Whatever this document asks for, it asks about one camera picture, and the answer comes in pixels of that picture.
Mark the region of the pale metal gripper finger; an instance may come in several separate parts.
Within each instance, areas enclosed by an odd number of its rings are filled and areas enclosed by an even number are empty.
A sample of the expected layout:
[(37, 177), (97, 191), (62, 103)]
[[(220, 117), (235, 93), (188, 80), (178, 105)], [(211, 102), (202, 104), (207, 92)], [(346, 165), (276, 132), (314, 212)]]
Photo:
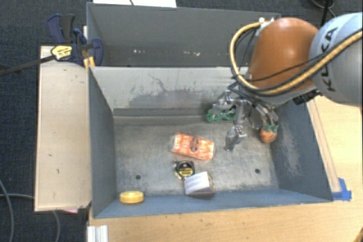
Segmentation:
[(238, 135), (234, 128), (231, 128), (226, 134), (225, 150), (232, 151), (238, 141)]
[(235, 140), (236, 142), (240, 142), (243, 138), (247, 136), (242, 125), (234, 126)]

